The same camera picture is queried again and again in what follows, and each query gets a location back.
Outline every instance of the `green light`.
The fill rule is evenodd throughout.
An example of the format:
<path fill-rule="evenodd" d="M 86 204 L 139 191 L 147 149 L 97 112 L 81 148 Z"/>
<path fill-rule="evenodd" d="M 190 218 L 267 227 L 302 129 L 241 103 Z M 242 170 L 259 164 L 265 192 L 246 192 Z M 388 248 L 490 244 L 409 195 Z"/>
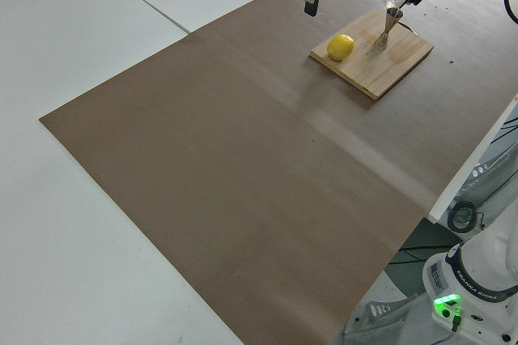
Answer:
<path fill-rule="evenodd" d="M 434 305 L 441 305 L 443 303 L 448 303 L 448 302 L 452 302 L 454 300 L 459 300 L 461 298 L 460 295 L 457 295 L 457 294 L 451 294 L 451 295 L 448 295 L 448 296 L 443 296 L 442 298 L 438 298 L 436 300 L 434 300 Z"/>

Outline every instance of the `hourglass-shaped metal cup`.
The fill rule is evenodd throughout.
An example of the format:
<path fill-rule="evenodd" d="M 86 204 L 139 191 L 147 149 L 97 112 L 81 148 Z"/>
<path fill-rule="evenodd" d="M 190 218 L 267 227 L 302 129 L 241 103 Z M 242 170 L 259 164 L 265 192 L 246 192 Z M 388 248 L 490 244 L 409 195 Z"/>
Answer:
<path fill-rule="evenodd" d="M 389 40 L 389 33 L 394 28 L 394 25 L 403 17 L 403 11 L 397 7 L 390 7 L 387 9 L 387 16 L 385 18 L 385 30 L 381 33 L 380 37 L 374 42 L 374 46 L 377 49 L 386 49 L 387 41 Z"/>

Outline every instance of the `brown table surface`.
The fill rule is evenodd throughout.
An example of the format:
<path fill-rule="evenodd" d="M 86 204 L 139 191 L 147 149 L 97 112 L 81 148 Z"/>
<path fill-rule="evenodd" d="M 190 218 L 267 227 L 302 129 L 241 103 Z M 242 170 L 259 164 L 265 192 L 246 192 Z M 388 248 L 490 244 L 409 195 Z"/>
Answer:
<path fill-rule="evenodd" d="M 502 0 L 405 9 L 376 102 L 308 57 L 380 1 L 256 0 L 41 119 L 247 345 L 326 344 L 518 92 Z"/>

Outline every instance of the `brown mat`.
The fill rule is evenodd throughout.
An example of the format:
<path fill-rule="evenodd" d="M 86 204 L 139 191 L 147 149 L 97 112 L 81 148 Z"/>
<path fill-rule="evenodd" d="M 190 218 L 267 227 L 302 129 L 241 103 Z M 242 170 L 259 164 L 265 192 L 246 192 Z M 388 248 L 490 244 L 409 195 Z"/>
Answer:
<path fill-rule="evenodd" d="M 518 91 L 501 0 L 438 1 L 377 102 L 308 52 L 380 0 L 256 0 L 41 121 L 245 344 L 326 344 Z"/>

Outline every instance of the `wooden block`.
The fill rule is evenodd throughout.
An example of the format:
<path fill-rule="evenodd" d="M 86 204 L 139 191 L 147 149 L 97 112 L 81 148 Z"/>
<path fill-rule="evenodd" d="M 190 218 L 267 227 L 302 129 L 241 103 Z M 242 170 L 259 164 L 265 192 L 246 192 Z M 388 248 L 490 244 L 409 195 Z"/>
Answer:
<path fill-rule="evenodd" d="M 384 25 L 385 15 L 370 11 L 336 33 L 355 40 L 355 50 L 348 58 L 341 62 L 329 58 L 327 44 L 336 35 L 315 47 L 310 56 L 373 100 L 378 100 L 434 48 L 433 44 L 397 24 L 390 32 L 387 49 L 379 51 L 372 45 L 383 32 Z"/>

